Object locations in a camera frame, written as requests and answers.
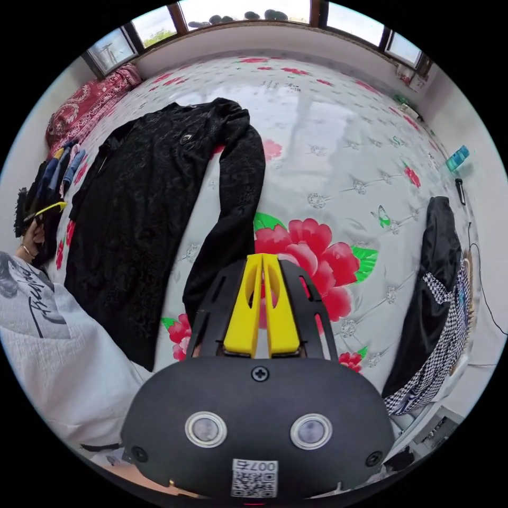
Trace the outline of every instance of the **window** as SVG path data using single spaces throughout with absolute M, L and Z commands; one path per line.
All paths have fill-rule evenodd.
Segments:
M 166 6 L 137 17 L 132 24 L 145 49 L 176 34 L 173 18 Z
M 417 48 L 412 42 L 395 32 L 392 32 L 386 53 L 402 60 L 411 67 L 416 67 L 422 56 L 420 48 Z
M 356 37 L 379 46 L 385 26 L 359 12 L 329 2 L 328 26 L 350 33 Z
M 88 50 L 88 54 L 105 75 L 136 56 L 136 52 L 131 48 L 120 28 L 102 37 Z
M 245 20 L 308 23 L 310 0 L 181 0 L 189 30 Z

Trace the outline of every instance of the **hand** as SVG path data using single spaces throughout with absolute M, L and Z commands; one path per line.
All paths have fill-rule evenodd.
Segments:
M 23 237 L 23 245 L 35 257 L 39 253 L 39 244 L 44 243 L 44 225 L 37 225 L 34 219 Z

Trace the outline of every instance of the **white wall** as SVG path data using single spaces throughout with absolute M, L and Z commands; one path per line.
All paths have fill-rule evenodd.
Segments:
M 0 174 L 0 250 L 14 252 L 14 211 L 17 191 L 30 187 L 48 155 L 44 139 L 51 115 L 84 83 L 95 76 L 79 57 L 47 89 L 21 127 Z
M 369 74 L 375 80 L 419 104 L 422 92 L 405 86 L 395 75 L 395 65 L 387 58 L 337 35 L 303 26 L 241 24 L 194 32 L 137 60 L 143 79 L 176 64 L 220 52 L 269 49 L 320 56 Z
M 478 228 L 483 287 L 497 323 L 508 331 L 505 255 L 508 252 L 508 228 L 505 224 L 508 178 L 501 157 L 469 100 L 441 69 L 425 92 L 420 113 L 449 154 L 463 144 L 471 152 L 460 174 Z M 505 342 L 506 336 L 492 323 L 482 296 L 470 362 L 496 364 Z M 462 416 L 467 415 L 493 370 L 492 366 L 467 367 L 456 388 L 445 399 L 445 406 Z

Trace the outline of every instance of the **screw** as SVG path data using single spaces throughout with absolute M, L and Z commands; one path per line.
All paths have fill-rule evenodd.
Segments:
M 266 381 L 269 375 L 270 373 L 266 367 L 255 367 L 251 372 L 252 379 L 259 383 Z
M 365 464 L 367 467 L 377 466 L 381 462 L 382 458 L 383 458 L 383 453 L 380 451 L 375 451 L 367 457 Z
M 132 456 L 138 461 L 138 462 L 147 462 L 148 461 L 148 454 L 139 446 L 133 446 L 131 449 Z

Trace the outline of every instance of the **bed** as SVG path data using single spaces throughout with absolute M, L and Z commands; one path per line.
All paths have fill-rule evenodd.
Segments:
M 199 104 L 221 96 L 239 102 L 263 139 L 267 164 L 255 220 L 256 251 L 297 260 L 312 273 L 330 314 L 340 361 L 381 391 L 412 295 L 430 197 L 449 197 L 464 249 L 469 223 L 473 239 L 476 229 L 470 208 L 461 205 L 454 179 L 442 167 L 439 141 L 399 111 L 380 85 L 370 83 L 344 74 L 339 64 L 261 51 L 167 70 L 120 99 L 82 141 L 86 157 L 67 200 L 79 189 L 98 147 L 125 122 L 170 102 Z M 219 215 L 220 152 L 217 147 L 210 161 L 170 275 L 155 370 L 185 358 L 191 330 L 182 293 Z M 63 211 L 57 255 L 48 266 L 50 278 L 62 284 L 72 237 L 70 208 Z M 266 354 L 261 329 L 258 357 Z M 425 411 L 395 419 L 397 435 L 401 438 Z

